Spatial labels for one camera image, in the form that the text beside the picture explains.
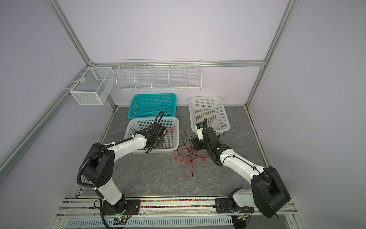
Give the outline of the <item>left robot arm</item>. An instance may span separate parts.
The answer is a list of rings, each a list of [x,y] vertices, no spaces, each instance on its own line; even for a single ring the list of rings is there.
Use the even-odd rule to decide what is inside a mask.
[[[128,206],[125,195],[112,179],[114,163],[135,150],[145,148],[146,153],[149,153],[157,147],[167,132],[167,128],[160,124],[164,114],[164,111],[158,113],[151,125],[129,138],[108,145],[92,145],[79,168],[76,180],[79,186],[92,188],[97,193],[100,208],[110,207],[116,215],[126,211]]]

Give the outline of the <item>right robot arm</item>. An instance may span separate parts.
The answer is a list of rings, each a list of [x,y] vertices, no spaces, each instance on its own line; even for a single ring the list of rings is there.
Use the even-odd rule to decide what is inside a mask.
[[[250,185],[250,190],[237,188],[228,194],[224,204],[216,203],[216,208],[224,212],[252,213],[258,209],[264,216],[271,218],[290,200],[290,194],[278,171],[272,167],[259,166],[240,156],[230,146],[219,141],[207,120],[194,126],[197,134],[192,139],[195,150],[205,150],[209,158],[219,167],[228,167]]]

